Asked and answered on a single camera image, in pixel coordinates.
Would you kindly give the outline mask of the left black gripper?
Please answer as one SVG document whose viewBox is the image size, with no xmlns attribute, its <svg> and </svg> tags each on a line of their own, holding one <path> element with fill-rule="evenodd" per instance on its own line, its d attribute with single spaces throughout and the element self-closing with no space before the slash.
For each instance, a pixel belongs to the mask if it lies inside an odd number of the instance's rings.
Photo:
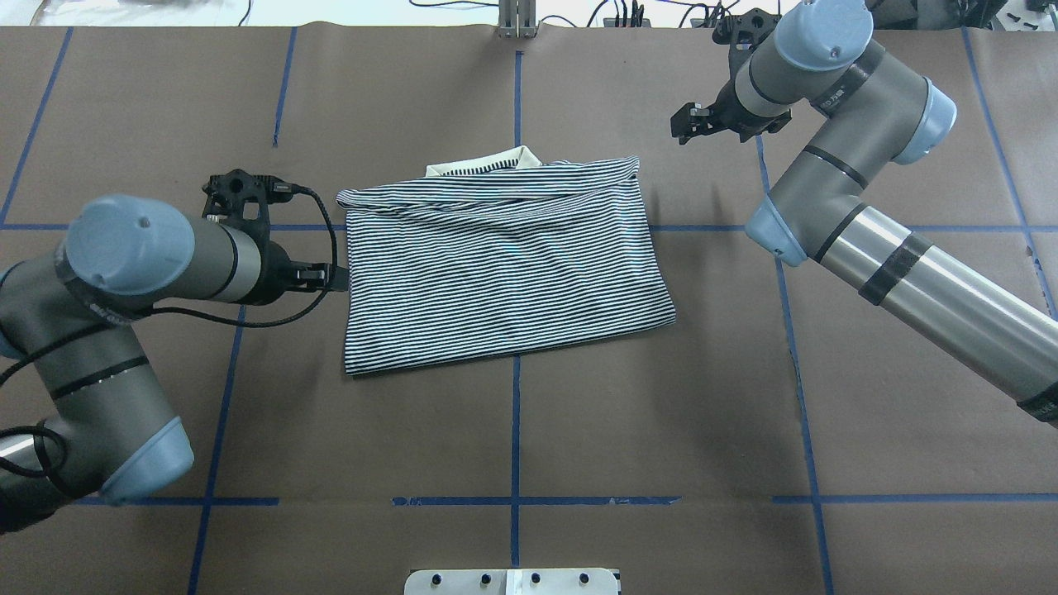
<svg viewBox="0 0 1058 595">
<path fill-rule="evenodd" d="M 348 293 L 349 270 L 333 263 L 292 263 L 286 249 L 264 242 L 260 254 L 258 305 L 279 300 L 288 290 L 296 293 Z"/>
</svg>

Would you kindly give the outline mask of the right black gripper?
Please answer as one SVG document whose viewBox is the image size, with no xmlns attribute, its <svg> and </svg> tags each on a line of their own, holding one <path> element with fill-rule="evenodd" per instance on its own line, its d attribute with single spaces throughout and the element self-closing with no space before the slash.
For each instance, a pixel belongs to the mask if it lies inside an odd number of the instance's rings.
<svg viewBox="0 0 1058 595">
<path fill-rule="evenodd" d="M 671 136 L 680 146 L 699 136 L 713 136 L 719 131 L 733 131 L 745 143 L 752 136 L 777 133 L 789 124 L 791 112 L 776 116 L 759 116 L 743 105 L 736 94 L 736 82 L 729 80 L 722 87 L 717 101 L 711 106 L 687 102 L 671 118 Z"/>
</svg>

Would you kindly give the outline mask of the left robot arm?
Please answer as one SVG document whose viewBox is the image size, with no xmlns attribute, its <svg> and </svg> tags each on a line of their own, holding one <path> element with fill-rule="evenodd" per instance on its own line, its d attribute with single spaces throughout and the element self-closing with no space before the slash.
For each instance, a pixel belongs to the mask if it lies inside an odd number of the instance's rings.
<svg viewBox="0 0 1058 595">
<path fill-rule="evenodd" d="M 22 531 L 92 493 L 110 506 L 151 495 L 195 462 L 188 433 L 132 325 L 167 298 L 258 305 L 317 298 L 347 278 L 334 226 L 328 262 L 167 202 L 110 193 L 83 208 L 52 253 L 2 272 L 3 380 L 33 366 L 55 407 L 2 433 L 2 531 Z"/>
</svg>

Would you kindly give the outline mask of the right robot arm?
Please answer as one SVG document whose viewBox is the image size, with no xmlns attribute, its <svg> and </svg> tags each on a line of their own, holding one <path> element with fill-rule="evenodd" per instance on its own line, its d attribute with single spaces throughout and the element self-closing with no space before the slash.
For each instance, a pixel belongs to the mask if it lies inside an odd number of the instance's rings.
<svg viewBox="0 0 1058 595">
<path fill-rule="evenodd" d="M 863 199 L 878 174 L 937 148 L 956 103 L 874 38 L 863 1 L 801 1 L 763 16 L 717 98 L 671 118 L 680 144 L 720 131 L 781 131 L 805 102 L 819 131 L 772 182 L 745 233 L 789 266 L 820 264 L 859 298 L 1050 426 L 1057 418 L 1056 321 Z"/>
</svg>

